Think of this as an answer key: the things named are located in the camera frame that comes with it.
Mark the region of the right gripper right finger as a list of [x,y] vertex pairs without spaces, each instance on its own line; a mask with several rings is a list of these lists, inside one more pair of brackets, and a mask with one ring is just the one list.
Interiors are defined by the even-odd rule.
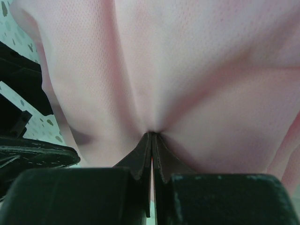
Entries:
[[158,225],[297,225],[282,183],[269,174],[199,174],[152,134]]

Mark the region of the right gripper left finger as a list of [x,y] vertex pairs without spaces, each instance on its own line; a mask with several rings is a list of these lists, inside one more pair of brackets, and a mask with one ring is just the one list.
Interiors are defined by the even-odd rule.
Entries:
[[109,168],[35,168],[2,201],[3,225],[144,225],[150,217],[151,133]]

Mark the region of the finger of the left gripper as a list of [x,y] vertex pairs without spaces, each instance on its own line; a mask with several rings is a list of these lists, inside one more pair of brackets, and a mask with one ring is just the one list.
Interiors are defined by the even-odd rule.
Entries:
[[66,168],[81,161],[77,152],[68,146],[49,142],[0,138],[0,200],[4,198],[16,177],[35,168]]

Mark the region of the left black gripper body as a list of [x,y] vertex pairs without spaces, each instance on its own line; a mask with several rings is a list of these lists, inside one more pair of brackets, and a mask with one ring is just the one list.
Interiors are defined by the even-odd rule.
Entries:
[[[41,67],[4,43],[0,44],[0,80],[14,90],[44,116],[53,114],[49,100],[42,90]],[[16,137],[12,128],[18,122],[25,124],[22,110],[0,95],[0,134]]]

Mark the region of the pink t shirt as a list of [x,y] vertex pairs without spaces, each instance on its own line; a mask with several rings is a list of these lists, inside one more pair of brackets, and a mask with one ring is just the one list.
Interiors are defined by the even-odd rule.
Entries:
[[199,173],[300,183],[297,0],[15,0],[62,137],[113,166],[148,131]]

